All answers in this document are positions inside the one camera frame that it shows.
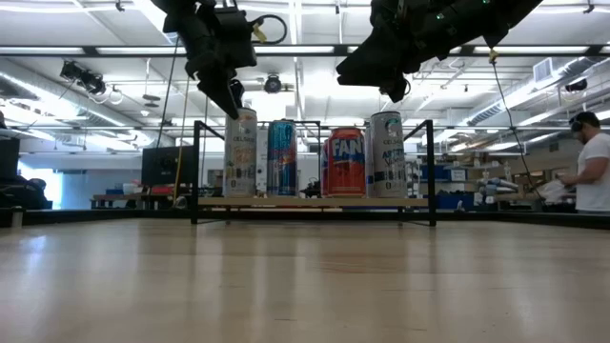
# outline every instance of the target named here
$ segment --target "computer screen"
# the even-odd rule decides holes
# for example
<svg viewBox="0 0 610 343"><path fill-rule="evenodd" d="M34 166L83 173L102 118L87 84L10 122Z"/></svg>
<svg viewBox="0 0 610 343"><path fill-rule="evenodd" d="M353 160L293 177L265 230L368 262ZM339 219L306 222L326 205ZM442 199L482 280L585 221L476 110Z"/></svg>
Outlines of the computer screen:
<svg viewBox="0 0 610 343"><path fill-rule="evenodd" d="M149 148L142 152L142 184L146 186L175 183L180 147ZM180 183L193 182L193 147L182 147Z"/></svg>

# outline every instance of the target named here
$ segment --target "pole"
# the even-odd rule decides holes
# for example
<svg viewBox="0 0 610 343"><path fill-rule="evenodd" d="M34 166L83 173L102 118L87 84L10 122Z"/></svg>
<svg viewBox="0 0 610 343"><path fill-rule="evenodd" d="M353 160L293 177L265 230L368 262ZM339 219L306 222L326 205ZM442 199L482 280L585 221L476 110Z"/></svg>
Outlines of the pole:
<svg viewBox="0 0 610 343"><path fill-rule="evenodd" d="M435 130L432 120L426 120L426 147L428 159L428 215L430 226L437 225L437 190L435 187Z"/></svg>
<svg viewBox="0 0 610 343"><path fill-rule="evenodd" d="M191 224L197 224L198 210L199 210L199 135L201 133L200 120L194 122L194 135L193 135L193 188L191 189Z"/></svg>

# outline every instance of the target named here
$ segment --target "man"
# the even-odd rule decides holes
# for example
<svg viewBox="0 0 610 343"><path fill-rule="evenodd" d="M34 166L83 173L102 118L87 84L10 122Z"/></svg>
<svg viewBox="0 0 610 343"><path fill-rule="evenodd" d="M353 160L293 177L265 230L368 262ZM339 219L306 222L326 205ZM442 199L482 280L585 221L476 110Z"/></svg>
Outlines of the man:
<svg viewBox="0 0 610 343"><path fill-rule="evenodd" d="M576 209L610 215L610 135L601 133L600 121L590 111L570 119L574 136L584 144L579 155L578 175L563 176L566 186L576 186Z"/></svg>

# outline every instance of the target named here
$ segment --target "soda can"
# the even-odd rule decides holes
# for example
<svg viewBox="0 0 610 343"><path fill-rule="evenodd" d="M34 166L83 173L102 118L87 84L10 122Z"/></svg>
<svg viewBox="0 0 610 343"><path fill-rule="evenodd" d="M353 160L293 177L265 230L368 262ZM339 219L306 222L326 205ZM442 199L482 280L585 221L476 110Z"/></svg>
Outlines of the soda can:
<svg viewBox="0 0 610 343"><path fill-rule="evenodd" d="M371 126L369 125L364 131L364 175L366 176L366 196L370 198L375 197L373 170L373 142L371 140Z"/></svg>
<svg viewBox="0 0 610 343"><path fill-rule="evenodd" d="M226 197L253 197L256 190L256 111L239 109L233 120L227 115L225 133Z"/></svg>
<svg viewBox="0 0 610 343"><path fill-rule="evenodd" d="M402 119L396 111L371 116L373 189L376 197L405 197L406 174Z"/></svg>
<svg viewBox="0 0 610 343"><path fill-rule="evenodd" d="M293 120L275 120L267 138L267 195L296 196L296 129Z"/></svg>
<svg viewBox="0 0 610 343"><path fill-rule="evenodd" d="M322 197L328 196L328 139L322 145L320 153L320 194Z"/></svg>
<svg viewBox="0 0 610 343"><path fill-rule="evenodd" d="M334 129L328 149L328 195L363 197L366 194L364 137L360 129Z"/></svg>

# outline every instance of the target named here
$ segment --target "man's arm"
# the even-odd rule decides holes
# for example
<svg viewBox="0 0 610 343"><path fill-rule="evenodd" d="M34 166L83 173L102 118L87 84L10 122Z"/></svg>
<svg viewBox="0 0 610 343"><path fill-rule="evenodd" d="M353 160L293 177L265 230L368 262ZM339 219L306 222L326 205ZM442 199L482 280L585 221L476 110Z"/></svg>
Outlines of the man's arm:
<svg viewBox="0 0 610 343"><path fill-rule="evenodd" d="M577 176L563 176L560 180L566 186L592 184L603 176L608 168L608 157L594 157L586 161L584 171Z"/></svg>

